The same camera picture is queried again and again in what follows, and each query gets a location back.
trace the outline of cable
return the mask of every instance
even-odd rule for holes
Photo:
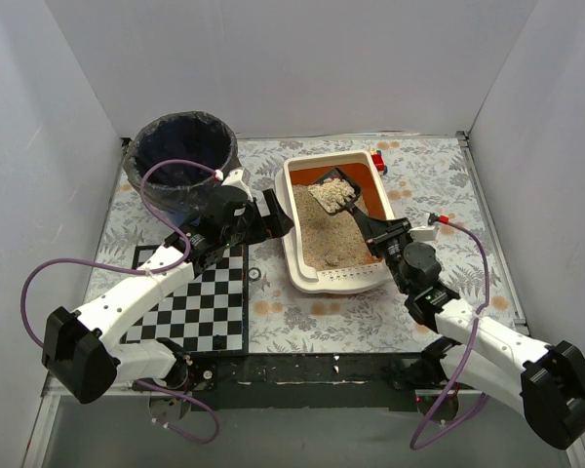
[[[195,398],[190,397],[184,393],[175,392],[174,390],[169,390],[169,389],[164,388],[164,387],[159,387],[158,385],[152,385],[151,383],[147,383],[144,380],[136,380],[136,383],[138,385],[141,385],[141,386],[143,386],[149,390],[152,390],[154,392],[166,393],[167,395],[171,395],[172,397],[176,397],[178,399],[185,400],[185,401],[189,402],[191,405],[196,405],[199,408],[201,408],[202,410],[205,410],[210,416],[213,417],[214,432],[209,438],[201,439],[199,437],[193,436],[192,434],[189,434],[184,429],[180,429],[179,427],[174,426],[173,424],[169,423],[165,419],[154,418],[155,422],[162,424],[163,427],[165,427],[166,429],[167,428],[171,429],[172,431],[174,431],[174,432],[178,433],[180,436],[182,436],[184,439],[187,439],[190,442],[194,442],[195,444],[209,444],[214,439],[216,439],[216,436],[218,436],[218,432],[220,430],[221,421],[219,420],[218,416],[216,415],[216,413],[213,411],[213,409],[211,407],[209,407],[205,403],[202,403],[199,400],[196,400]]]
[[[150,178],[150,176],[159,168],[162,168],[163,166],[169,166],[171,164],[183,164],[185,166],[192,166],[192,167],[201,169],[203,171],[207,171],[207,172],[211,173],[213,176],[217,176],[217,173],[215,170],[213,170],[207,166],[204,166],[202,164],[194,163],[193,161],[186,161],[183,159],[170,159],[168,161],[163,161],[161,163],[158,163],[158,164],[155,164],[154,166],[152,166],[149,169],[149,171],[147,171],[145,173],[145,175],[143,176],[143,178],[141,179],[140,187],[139,187],[139,194],[140,194],[140,199],[143,202],[143,205],[147,208],[147,210],[150,213],[152,213],[154,215],[154,217],[156,217],[156,219],[161,221],[166,226],[171,227],[173,229],[173,231],[179,235],[180,239],[184,242],[184,246],[185,246],[185,250],[184,250],[184,253],[182,254],[182,257],[170,265],[164,266],[162,268],[152,269],[152,270],[134,270],[132,268],[123,268],[120,266],[107,265],[105,263],[97,263],[96,261],[83,260],[80,258],[55,258],[53,260],[48,260],[48,261],[43,262],[37,268],[32,270],[32,272],[28,275],[28,278],[26,278],[26,281],[24,282],[24,284],[21,288],[21,296],[19,298],[19,312],[21,313],[21,320],[23,321],[23,327],[25,328],[25,330],[28,333],[28,335],[30,336],[30,338],[32,338],[32,340],[39,347],[43,348],[43,341],[35,334],[35,332],[32,330],[32,327],[30,326],[30,322],[28,321],[28,313],[26,311],[26,298],[28,296],[28,289],[30,288],[30,284],[32,283],[32,280],[42,270],[45,270],[49,266],[57,265],[59,263],[72,263],[72,264],[76,264],[76,265],[90,266],[92,268],[101,268],[102,270],[114,271],[117,273],[127,273],[130,275],[145,276],[145,275],[163,273],[165,271],[169,271],[171,269],[174,269],[177,266],[181,265],[188,258],[188,255],[190,254],[190,250],[191,250],[191,243],[189,242],[188,238],[186,237],[186,234],[184,234],[184,232],[181,229],[179,229],[178,227],[171,224],[161,214],[156,213],[156,211],[152,208],[150,203],[145,198],[145,184],[148,181],[148,179]],[[147,383],[143,380],[137,380],[136,382],[139,385],[142,385],[143,387],[148,388],[150,390],[153,390],[156,392],[166,393],[166,394],[174,396],[176,398],[181,398],[182,400],[186,400],[187,402],[190,402],[192,405],[196,405],[196,406],[200,407],[201,409],[207,411],[208,414],[213,417],[213,421],[214,421],[214,433],[208,439],[200,439],[198,437],[192,436],[191,434],[187,433],[183,429],[180,429],[180,428],[174,426],[173,424],[170,424],[167,421],[164,421],[162,419],[157,420],[157,422],[160,422],[161,424],[163,424],[163,426],[165,428],[169,427],[172,431],[177,432],[180,436],[184,437],[185,439],[188,439],[191,442],[195,442],[197,444],[207,444],[209,442],[212,442],[216,438],[216,436],[218,435],[218,432],[219,432],[220,422],[219,422],[219,419],[216,416],[215,412],[213,411],[213,409],[211,409],[208,405],[200,402],[199,400],[196,400],[193,397],[189,397],[188,395],[185,395],[183,393],[174,392],[173,390],[168,390],[164,387],[152,385],[152,384]]]
[[[409,448],[412,450],[424,449],[425,447],[436,442],[438,439],[444,437],[448,432],[453,430],[459,424],[467,421],[468,419],[473,417],[475,414],[477,414],[479,411],[481,411],[489,400],[489,395],[481,394],[477,403],[473,407],[471,407],[468,410],[468,412],[466,412],[466,414],[459,417],[458,419],[455,419],[450,425],[446,426],[446,428],[444,430],[440,431],[438,434],[435,434],[434,436],[432,436],[431,438],[429,438],[425,442],[422,442],[420,444],[417,443],[418,438],[422,434],[422,431],[424,431],[425,427],[427,427],[427,424],[432,420],[434,414],[436,413],[436,411],[438,410],[438,408],[440,407],[442,402],[445,400],[445,398],[449,394],[450,390],[453,388],[455,382],[457,381],[457,378],[459,377],[461,372],[466,367],[466,362],[468,361],[468,358],[470,357],[470,354],[472,353],[472,350],[475,346],[475,339],[477,337],[477,330],[479,329],[479,320],[480,320],[479,316],[481,315],[483,310],[489,306],[488,258],[486,257],[486,251],[484,250],[484,246],[481,244],[481,241],[477,238],[477,236],[475,236],[475,234],[473,234],[471,231],[469,231],[465,227],[462,227],[458,224],[454,224],[454,223],[450,222],[446,216],[439,216],[439,217],[435,217],[435,218],[430,217],[430,219],[434,219],[436,222],[441,222],[442,224],[446,224],[447,226],[450,226],[454,229],[457,229],[458,231],[461,231],[461,232],[467,234],[473,241],[475,241],[475,244],[477,244],[477,248],[479,249],[479,253],[481,254],[481,259],[482,259],[483,264],[484,264],[485,299],[484,299],[483,304],[481,304],[475,310],[475,317],[474,317],[473,324],[472,324],[472,331],[470,332],[470,337],[468,338],[468,343],[466,344],[466,350],[464,351],[464,354],[461,357],[461,360],[459,361],[459,364],[457,365],[455,372],[448,380],[447,385],[445,385],[445,388],[443,388],[438,399],[435,401],[435,403],[432,405],[432,407],[429,409],[429,411],[427,411],[427,413],[424,415],[424,417],[422,418],[422,421],[420,421],[420,424],[418,424],[418,427],[416,428],[416,430],[413,433],[413,436],[411,437],[411,441],[409,442]]]

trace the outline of black trash bag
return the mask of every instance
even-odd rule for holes
[[[154,165],[184,159],[220,169],[227,176],[241,167],[236,136],[222,121],[206,112],[165,115],[144,127],[124,157],[128,181],[140,190],[141,178]],[[145,185],[147,200],[172,216],[202,212],[216,184],[206,171],[181,164],[158,169]]]

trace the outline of white square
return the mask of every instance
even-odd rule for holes
[[[215,311],[213,309],[202,309],[199,311],[199,323],[212,322],[215,319]]]
[[[174,299],[172,297],[165,297],[158,304],[159,311],[168,311],[174,308]]]
[[[223,336],[227,335],[227,322],[214,322],[213,336],[218,334],[222,334]]]
[[[197,351],[212,351],[213,338],[211,336],[200,336],[197,338]]]
[[[126,333],[127,341],[138,341],[140,340],[141,327],[130,327]]]
[[[243,349],[243,336],[232,334],[227,337],[227,349]]]
[[[215,283],[202,283],[202,295],[213,295],[215,293]]]
[[[227,310],[227,320],[229,322],[238,322],[243,320],[243,308],[242,307],[230,307]]]
[[[147,312],[143,317],[143,324],[144,325],[156,325],[156,321],[158,320],[158,312]]]
[[[227,295],[216,295],[214,297],[214,308],[227,307]]]
[[[157,325],[156,326],[156,334],[154,335],[154,337],[155,338],[169,338],[171,331],[172,331],[172,326],[169,324]]]
[[[228,281],[230,279],[230,270],[216,270],[214,273],[215,281]]]
[[[227,284],[227,293],[228,294],[240,294],[243,292],[243,282],[242,281],[230,281]]]
[[[192,338],[199,334],[199,324],[185,324],[184,325],[184,337]]]
[[[172,310],[172,324],[183,324],[186,320],[185,310]]]
[[[241,256],[232,256],[230,258],[230,269],[232,268],[243,268],[243,258]]]
[[[193,295],[186,298],[186,308],[187,309],[199,309],[201,305],[201,296]]]

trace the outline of checkerboard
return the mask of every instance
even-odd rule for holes
[[[141,266],[157,248],[137,246],[133,268]],[[155,305],[128,329],[122,341],[165,337],[192,353],[247,353],[247,261],[243,246],[227,250],[219,263]]]

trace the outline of floral pattern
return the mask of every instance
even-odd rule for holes
[[[454,138],[241,140],[240,160],[259,191],[273,187],[273,177],[288,158],[352,149],[381,148],[388,173],[382,177],[395,217],[415,226],[428,212],[448,215],[482,240],[491,270],[491,306],[484,312],[513,327],[515,306],[503,284],[500,264],[478,205],[466,161]],[[97,261],[130,266],[137,244],[156,244],[169,233],[142,206],[122,175],[117,185]],[[483,269],[474,243],[443,226],[434,243],[443,265],[442,278],[473,306],[483,300]],[[250,352],[393,352],[420,351],[437,336],[416,324],[393,284],[351,295],[307,294],[288,276],[281,240],[250,248],[250,268],[260,278],[250,282]],[[103,293],[122,275],[95,270],[87,300]]]

